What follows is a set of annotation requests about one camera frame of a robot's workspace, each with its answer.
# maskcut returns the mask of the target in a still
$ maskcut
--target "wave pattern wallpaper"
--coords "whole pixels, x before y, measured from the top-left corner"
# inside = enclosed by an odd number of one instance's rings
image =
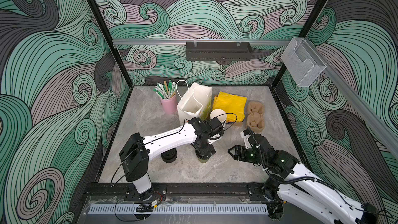
[[[308,38],[398,136],[398,0],[329,0]],[[326,75],[277,86],[313,171],[398,219],[398,162]]]
[[[286,39],[298,36],[316,0],[96,0],[113,38]],[[188,62],[184,46],[119,45],[131,80],[207,85],[271,84],[284,47],[254,46],[248,62]]]
[[[70,223],[128,94],[86,0],[0,0],[0,223]]]

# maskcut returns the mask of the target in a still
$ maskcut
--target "white paper cup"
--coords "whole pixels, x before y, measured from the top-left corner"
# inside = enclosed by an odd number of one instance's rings
[[[218,120],[221,122],[222,124],[222,128],[225,128],[225,124],[226,124],[226,114],[224,112],[224,110],[221,109],[214,109],[211,113],[210,113],[210,118],[215,118],[217,117]]]

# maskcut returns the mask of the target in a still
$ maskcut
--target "clear plastic cover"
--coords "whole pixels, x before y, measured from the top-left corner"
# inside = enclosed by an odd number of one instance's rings
[[[298,87],[309,87],[326,68],[321,57],[314,57],[314,48],[310,41],[295,37],[282,54],[282,61]]]
[[[131,214],[129,207],[135,206],[134,201],[125,201],[124,195],[122,196],[89,196],[84,203],[81,214],[77,220],[77,224],[91,224],[91,223],[123,223],[127,221],[142,219],[145,217],[145,223],[196,223],[199,218],[201,223],[213,222],[224,223],[242,223],[247,218],[264,222],[268,218],[265,205],[261,205],[261,202],[250,201],[248,197],[243,196],[228,196],[228,197],[166,197],[162,201],[161,205],[157,208],[172,207],[172,209],[179,211],[166,212],[163,210],[157,211],[157,213]],[[220,213],[199,213],[197,206],[210,206],[215,208],[221,208]],[[190,213],[190,211],[181,211],[182,206],[187,208],[196,207],[196,213]],[[256,210],[238,212],[238,207],[257,207]],[[258,210],[258,206],[264,208],[263,212]]]

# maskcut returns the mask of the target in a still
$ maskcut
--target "cable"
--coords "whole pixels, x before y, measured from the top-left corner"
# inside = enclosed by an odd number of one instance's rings
[[[115,217],[119,220],[119,221],[122,221],[122,222],[137,222],[137,221],[141,221],[141,220],[122,220],[121,218],[119,218],[118,216],[117,216],[117,214],[116,214],[116,205],[119,203],[119,201],[120,201],[120,199],[119,200],[117,200],[117,202],[115,203],[115,207],[114,207],[114,213],[115,213]]]
[[[143,146],[139,146],[139,147],[135,148],[134,150],[132,150],[132,151],[126,156],[126,158],[119,164],[119,166],[117,167],[117,169],[116,169],[115,172],[113,173],[113,176],[112,176],[112,179],[111,179],[111,183],[112,183],[113,178],[115,177],[117,171],[119,170],[120,166],[122,166],[123,162],[126,161],[126,159],[130,156],[130,154],[132,154],[132,153],[133,153],[134,151],[136,151],[138,148],[141,148],[141,147],[143,147]]]
[[[271,209],[274,209],[274,208],[276,208],[276,207],[279,207],[279,206],[281,206],[282,204],[285,204],[285,203],[286,203],[286,201],[281,202],[281,203],[279,203],[278,205],[276,205],[276,206],[274,206],[274,207],[267,208],[267,210],[268,210],[268,212],[269,212]]]
[[[178,132],[182,131],[182,128],[184,128],[186,121],[189,121],[189,120],[187,120],[186,118],[184,119],[184,124],[182,125],[181,129]]]
[[[232,125],[228,126],[228,128],[226,128],[224,131],[226,131],[226,130],[228,130],[229,128],[231,128],[231,127],[236,123],[236,121],[238,120],[238,116],[237,116],[235,113],[233,113],[233,112],[223,113],[223,114],[220,114],[220,115],[216,116],[215,118],[217,118],[217,117],[219,117],[219,116],[222,116],[222,115],[226,115],[226,114],[233,114],[233,115],[235,115],[235,121],[232,123]]]
[[[387,218],[394,218],[390,212],[389,212],[389,214],[390,214],[391,216],[388,216],[388,215],[385,215],[385,214],[380,214],[381,211],[386,211],[385,209],[380,210],[378,213],[369,212],[369,211],[365,211],[365,210],[358,209],[358,208],[355,208],[355,209],[356,209],[356,210],[359,210],[359,211],[361,211],[361,212],[365,212],[365,213],[381,215],[381,216],[385,216],[385,217],[387,217]]]
[[[261,162],[261,165],[263,166],[264,171],[268,174],[268,176],[269,176],[272,180],[274,180],[274,181],[276,181],[276,182],[278,182],[278,183],[280,183],[280,184],[284,184],[284,185],[286,185],[286,184],[292,184],[292,183],[297,183],[297,182],[300,182],[300,181],[311,180],[311,181],[314,181],[314,182],[316,181],[316,182],[318,182],[318,183],[320,183],[320,184],[323,184],[323,185],[325,185],[326,187],[329,187],[329,188],[331,188],[331,189],[334,189],[334,186],[333,186],[333,185],[331,185],[331,184],[329,184],[329,183],[327,183],[327,182],[325,182],[325,181],[322,181],[321,179],[317,179],[317,178],[315,178],[315,177],[298,177],[298,178],[295,178],[295,179],[292,179],[292,180],[289,180],[289,181],[282,181],[282,180],[276,178],[273,174],[271,174],[271,172],[268,170],[268,167],[267,167],[266,163],[264,162],[264,157],[263,157],[263,153],[264,153],[264,152],[262,151],[262,148],[261,148],[260,144],[257,142],[256,137],[254,136],[254,132],[251,130],[250,127],[247,127],[247,130],[249,131],[249,134],[250,134],[251,137],[253,138],[254,142],[256,143],[256,147],[258,147],[257,149],[258,149],[258,151],[259,151],[259,153],[260,153],[260,162]]]
[[[158,191],[154,191],[153,193],[158,193],[159,194],[159,196],[160,196],[160,201],[162,201],[162,199],[163,199],[163,196],[158,192]]]
[[[256,143],[256,146],[258,146],[257,149],[258,149],[258,151],[259,151],[259,153],[260,153],[261,165],[263,166],[264,171],[268,174],[268,176],[269,176],[272,180],[274,180],[274,181],[276,181],[276,182],[278,182],[278,183],[280,183],[280,184],[292,184],[292,183],[296,183],[296,182],[300,182],[300,181],[305,181],[305,180],[311,180],[311,181],[313,181],[313,182],[320,183],[320,184],[325,185],[326,187],[329,187],[329,188],[333,189],[334,191],[336,191],[336,193],[341,197],[341,199],[343,199],[344,203],[346,203],[347,205],[349,205],[350,207],[352,207],[352,205],[349,204],[349,203],[344,199],[344,197],[341,196],[341,194],[339,193],[339,191],[336,190],[336,188],[335,188],[333,185],[331,185],[331,184],[329,184],[329,183],[327,183],[327,182],[325,182],[325,181],[323,181],[323,180],[321,180],[321,179],[317,179],[317,178],[315,178],[315,177],[299,177],[299,178],[296,178],[296,179],[293,179],[293,180],[289,180],[289,181],[281,181],[281,180],[279,180],[278,178],[275,178],[275,177],[273,176],[273,174],[271,174],[271,173],[269,172],[268,167],[266,166],[266,163],[264,162],[263,152],[262,152],[261,146],[259,145],[259,143],[257,142],[256,138],[254,137],[254,132],[251,130],[250,127],[247,127],[247,129],[248,129],[250,135],[253,137],[253,140],[254,140],[254,142]],[[358,209],[358,208],[355,208],[355,209],[358,210],[358,211],[362,211],[362,212],[366,212],[366,213],[370,213],[370,214],[376,214],[376,215],[381,215],[381,216],[385,216],[385,217],[388,217],[388,218],[393,218],[392,214],[391,214],[390,212],[388,212],[387,210],[385,210],[385,209],[380,210],[379,213],[368,212],[368,211],[361,210],[361,209]],[[382,211],[385,211],[386,213],[388,212],[388,213],[390,214],[390,217],[389,217],[388,215],[385,215],[385,214],[380,214],[380,212],[382,212]]]
[[[137,213],[147,213],[147,212],[153,212],[153,209],[154,209],[154,207],[151,204],[149,204],[149,205],[140,204],[140,206],[137,207],[135,209],[135,211]]]

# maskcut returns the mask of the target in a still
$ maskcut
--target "pink cup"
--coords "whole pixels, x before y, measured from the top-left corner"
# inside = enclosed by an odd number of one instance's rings
[[[160,98],[160,104],[163,107],[163,111],[168,114],[173,114],[177,111],[177,97],[174,95],[171,99]]]

